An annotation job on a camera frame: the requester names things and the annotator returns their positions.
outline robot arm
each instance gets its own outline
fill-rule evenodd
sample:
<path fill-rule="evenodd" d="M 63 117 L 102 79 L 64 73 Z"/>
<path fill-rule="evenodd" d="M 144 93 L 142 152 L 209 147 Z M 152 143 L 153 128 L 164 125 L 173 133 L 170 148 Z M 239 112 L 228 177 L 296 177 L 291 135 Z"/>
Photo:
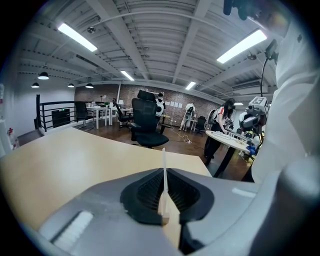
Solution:
<path fill-rule="evenodd" d="M 270 106 L 265 97 L 255 97 L 250 101 L 248 108 L 239 116 L 239 126 L 244 132 L 254 131 L 261 134 L 262 127 L 268 119 Z"/>

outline woman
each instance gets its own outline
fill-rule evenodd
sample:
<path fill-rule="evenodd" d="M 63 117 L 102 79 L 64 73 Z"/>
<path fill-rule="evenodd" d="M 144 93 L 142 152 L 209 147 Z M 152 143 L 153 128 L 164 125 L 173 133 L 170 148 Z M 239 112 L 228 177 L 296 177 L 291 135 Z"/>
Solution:
<path fill-rule="evenodd" d="M 235 109 L 235 102 L 236 101 L 233 98 L 230 98 L 215 111 L 213 114 L 213 120 L 215 122 L 211 127 L 211 131 L 222 132 L 224 134 L 228 133 L 225 126 L 231 120 L 232 113 Z M 221 142 L 208 137 L 204 146 L 204 156 L 206 158 L 212 158 L 220 145 Z"/>

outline wooden table surface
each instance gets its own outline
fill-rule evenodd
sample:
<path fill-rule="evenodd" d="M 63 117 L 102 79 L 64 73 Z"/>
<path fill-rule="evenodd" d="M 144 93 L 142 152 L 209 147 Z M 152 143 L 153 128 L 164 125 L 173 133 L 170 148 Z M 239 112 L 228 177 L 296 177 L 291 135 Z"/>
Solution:
<path fill-rule="evenodd" d="M 211 177 L 198 156 L 166 153 L 167 168 Z M 162 167 L 162 152 L 75 128 L 46 135 L 0 159 L 1 187 L 17 219 L 38 230 L 57 209 L 104 181 Z M 164 233 L 178 247 L 179 211 L 168 202 Z"/>
<path fill-rule="evenodd" d="M 215 132 L 211 131 L 211 130 L 206 130 L 205 134 L 208 135 L 209 137 L 215 139 L 218 142 L 221 142 L 227 146 L 230 146 L 236 150 L 240 150 L 240 151 L 245 151 L 245 152 L 250 152 L 247 147 L 249 146 L 247 143 L 240 141 L 239 139 L 233 138 L 229 135 L 230 139 L 228 138 L 224 138 L 224 136 L 219 136 L 216 135 Z"/>

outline black railing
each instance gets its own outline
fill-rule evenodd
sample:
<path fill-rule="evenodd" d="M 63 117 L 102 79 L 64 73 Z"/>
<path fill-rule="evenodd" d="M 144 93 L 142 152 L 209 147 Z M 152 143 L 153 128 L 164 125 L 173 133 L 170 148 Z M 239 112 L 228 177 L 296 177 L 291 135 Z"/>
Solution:
<path fill-rule="evenodd" d="M 36 95 L 36 120 L 37 120 L 38 127 L 43 128 L 44 131 L 46 132 L 47 129 L 52 127 L 55 128 L 55 127 L 60 127 L 66 124 L 77 122 L 77 110 L 76 110 L 75 102 L 78 102 L 78 101 L 52 101 L 52 102 L 40 103 L 40 95 L 37 94 Z M 58 104 L 63 104 L 66 106 L 54 107 L 54 105 L 58 105 Z M 92 110 L 90 114 L 93 117 L 96 117 L 95 111 Z"/>

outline wooden floor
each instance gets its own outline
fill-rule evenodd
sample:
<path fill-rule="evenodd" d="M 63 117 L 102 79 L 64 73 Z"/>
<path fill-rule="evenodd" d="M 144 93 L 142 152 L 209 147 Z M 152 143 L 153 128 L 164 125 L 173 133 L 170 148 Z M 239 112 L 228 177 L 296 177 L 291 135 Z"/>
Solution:
<path fill-rule="evenodd" d="M 113 125 L 104 126 L 104 121 L 100 120 L 99 129 L 94 128 L 87 132 L 100 137 L 115 140 L 118 142 L 123 142 L 128 144 L 137 143 L 136 141 L 131 141 L 131 133 L 128 128 L 121 128 L 119 130 L 118 122 L 113 122 Z M 178 128 L 175 127 L 174 130 L 170 130 L 169 128 L 166 128 L 163 134 L 169 138 L 169 142 L 167 142 L 162 146 L 154 147 L 154 149 L 162 150 L 162 148 L 165 148 L 167 152 L 199 156 L 203 162 L 205 161 L 204 146 L 207 139 L 207 136 L 205 133 L 203 134 L 203 136 L 201 136 L 200 134 L 196 134 L 196 132 L 193 132 L 193 131 L 190 132 L 190 130 L 187 130 L 187 132 L 178 131 Z M 192 143 L 191 144 L 185 143 L 184 140 L 187 137 L 183 138 L 182 135 L 187 135 L 189 140 L 192 141 Z M 36 130 L 34 132 L 30 132 L 25 135 L 22 135 L 18 139 L 19 139 L 20 145 L 22 146 L 40 137 L 41 137 L 40 133 Z M 208 166 L 208 170 L 212 175 L 214 175 L 214 171 L 212 170 L 216 170 L 219 167 L 220 163 L 225 157 L 227 150 L 228 150 L 227 146 L 221 145 L 220 148 L 214 154 L 214 159 L 211 160 L 211 163 Z M 232 159 L 230 160 L 227 168 L 222 174 L 223 179 L 240 181 L 242 177 L 245 175 L 245 173 L 247 172 L 250 166 L 250 163 L 246 162 L 242 157 L 238 155 L 238 153 L 239 153 L 238 150 L 234 152 Z"/>

